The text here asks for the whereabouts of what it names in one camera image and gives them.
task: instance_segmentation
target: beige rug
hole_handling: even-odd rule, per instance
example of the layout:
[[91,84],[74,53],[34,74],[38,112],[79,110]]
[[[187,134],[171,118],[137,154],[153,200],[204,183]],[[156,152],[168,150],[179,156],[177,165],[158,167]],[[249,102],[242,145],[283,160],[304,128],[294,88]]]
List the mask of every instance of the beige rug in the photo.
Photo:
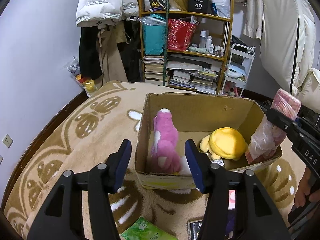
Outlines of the beige rug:
[[[147,93],[187,93],[146,83],[112,83],[81,104],[43,143],[10,194],[4,214],[26,238],[32,222],[63,171],[88,171],[116,152],[124,138],[132,142],[132,157],[123,187],[110,195],[113,216],[122,233],[142,216],[159,228],[187,239],[188,220],[204,214],[206,195],[197,190],[146,190],[133,170],[134,152]],[[258,174],[286,221],[305,165],[286,139],[283,156]],[[85,236],[92,239],[87,194],[83,193]]]

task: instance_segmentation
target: human hand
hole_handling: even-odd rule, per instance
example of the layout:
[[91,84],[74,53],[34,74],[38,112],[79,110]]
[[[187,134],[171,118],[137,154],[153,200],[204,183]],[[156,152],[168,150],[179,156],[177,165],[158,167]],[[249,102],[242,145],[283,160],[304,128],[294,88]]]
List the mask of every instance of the human hand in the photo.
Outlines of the human hand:
[[[305,171],[303,173],[302,179],[299,182],[299,186],[297,189],[297,192],[294,196],[294,205],[298,207],[303,207],[306,203],[306,196],[310,194],[310,186],[309,186],[309,179],[311,176],[311,171],[308,167],[305,168]],[[309,196],[310,202],[318,202],[320,201],[320,189],[318,189],[316,192],[312,193]]]

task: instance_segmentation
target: metal bolt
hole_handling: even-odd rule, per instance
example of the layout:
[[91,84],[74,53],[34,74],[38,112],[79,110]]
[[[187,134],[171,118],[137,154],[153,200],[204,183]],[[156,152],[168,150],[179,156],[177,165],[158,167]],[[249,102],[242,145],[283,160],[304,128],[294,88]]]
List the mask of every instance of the metal bolt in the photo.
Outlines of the metal bolt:
[[254,175],[254,172],[252,170],[246,170],[245,173],[248,175],[248,176],[253,176]]
[[220,165],[217,164],[217,163],[211,163],[210,167],[211,167],[212,169],[216,170],[216,169],[218,169],[218,168],[220,167]]
[[63,176],[69,177],[72,174],[71,170],[67,170],[63,173]]
[[104,170],[106,167],[107,167],[107,165],[105,163],[98,164],[98,169],[99,170]]

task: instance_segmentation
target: white coat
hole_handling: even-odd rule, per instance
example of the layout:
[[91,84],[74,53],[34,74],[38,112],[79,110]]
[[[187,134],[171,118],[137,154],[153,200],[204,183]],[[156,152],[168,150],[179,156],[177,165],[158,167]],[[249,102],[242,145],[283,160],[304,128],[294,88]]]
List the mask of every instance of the white coat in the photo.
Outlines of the white coat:
[[79,0],[76,25],[78,27],[115,25],[120,20],[138,14],[137,0]]

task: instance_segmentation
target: beige pants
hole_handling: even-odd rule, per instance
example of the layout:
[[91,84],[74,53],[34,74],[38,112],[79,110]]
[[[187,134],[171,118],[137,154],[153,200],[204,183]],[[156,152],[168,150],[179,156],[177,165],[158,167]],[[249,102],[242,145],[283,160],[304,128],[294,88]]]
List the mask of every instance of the beige pants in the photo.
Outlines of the beige pants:
[[125,41],[123,23],[102,29],[98,34],[97,51],[99,53],[102,76],[94,81],[95,85],[102,87],[106,82],[117,80],[128,82],[124,71],[117,43]]

